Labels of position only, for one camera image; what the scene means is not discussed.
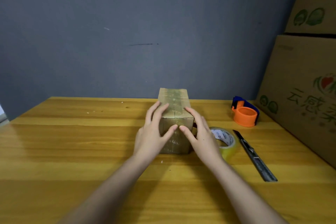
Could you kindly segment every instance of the stacked cardboard box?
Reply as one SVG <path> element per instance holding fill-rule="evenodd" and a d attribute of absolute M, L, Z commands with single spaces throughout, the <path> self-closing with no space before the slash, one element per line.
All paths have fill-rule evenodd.
<path fill-rule="evenodd" d="M 336 168 L 336 0 L 296 0 L 286 32 L 256 105 Z"/>

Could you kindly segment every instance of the wall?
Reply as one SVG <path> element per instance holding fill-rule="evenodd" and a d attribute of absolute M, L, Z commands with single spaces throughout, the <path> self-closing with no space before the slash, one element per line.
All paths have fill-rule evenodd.
<path fill-rule="evenodd" d="M 0 0 L 0 102 L 254 99 L 294 0 Z"/>

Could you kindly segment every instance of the table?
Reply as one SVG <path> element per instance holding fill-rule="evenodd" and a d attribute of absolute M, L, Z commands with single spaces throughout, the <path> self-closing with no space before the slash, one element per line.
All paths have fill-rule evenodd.
<path fill-rule="evenodd" d="M 133 151 L 155 99 L 52 97 L 0 128 L 0 223 L 55 223 Z M 265 183 L 240 146 L 229 161 L 290 223 L 336 223 L 336 171 L 263 112 L 253 128 L 231 101 L 191 100 L 209 126 L 237 129 L 278 183 Z M 239 223 L 195 152 L 159 155 L 140 177 L 121 223 Z"/>

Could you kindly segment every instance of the cardboard box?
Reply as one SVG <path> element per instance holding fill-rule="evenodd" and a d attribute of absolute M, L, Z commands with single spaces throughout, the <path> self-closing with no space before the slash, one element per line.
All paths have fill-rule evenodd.
<path fill-rule="evenodd" d="M 336 0 L 296 0 L 285 32 L 336 34 Z"/>
<path fill-rule="evenodd" d="M 159 124 L 161 136 L 174 124 L 184 125 L 190 131 L 192 130 L 194 117 L 184 109 L 184 107 L 190 107 L 187 90 L 160 88 L 158 99 L 162 105 L 169 103 L 169 107 L 162 114 Z M 160 153 L 188 154 L 190 150 L 191 144 L 189 140 L 177 129 Z"/>
<path fill-rule="evenodd" d="M 336 168 L 336 39 L 278 36 L 255 104 Z"/>

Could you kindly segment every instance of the clear packing tape roll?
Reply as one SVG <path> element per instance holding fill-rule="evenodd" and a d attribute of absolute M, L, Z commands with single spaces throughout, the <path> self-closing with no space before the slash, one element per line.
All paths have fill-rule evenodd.
<path fill-rule="evenodd" d="M 210 130 L 214 134 L 216 139 L 219 140 L 219 151 L 221 152 L 223 158 L 228 161 L 237 151 L 238 140 L 235 136 L 233 136 L 233 133 L 230 133 L 226 129 L 210 127 Z"/>

